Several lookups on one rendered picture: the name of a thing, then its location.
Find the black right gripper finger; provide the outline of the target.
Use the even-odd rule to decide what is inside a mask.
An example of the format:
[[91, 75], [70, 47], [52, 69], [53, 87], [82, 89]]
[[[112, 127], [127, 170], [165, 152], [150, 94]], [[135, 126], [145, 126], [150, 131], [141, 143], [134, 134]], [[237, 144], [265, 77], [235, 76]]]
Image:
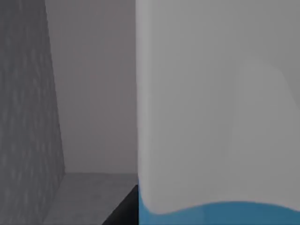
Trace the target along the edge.
[[135, 185], [102, 225], [139, 225], [139, 189]]

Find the white and blue bottle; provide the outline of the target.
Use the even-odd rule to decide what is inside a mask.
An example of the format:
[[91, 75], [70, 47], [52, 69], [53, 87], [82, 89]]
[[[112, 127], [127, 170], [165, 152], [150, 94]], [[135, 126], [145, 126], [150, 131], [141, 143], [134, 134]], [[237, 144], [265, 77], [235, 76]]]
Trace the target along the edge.
[[139, 225], [300, 225], [300, 0], [135, 0]]

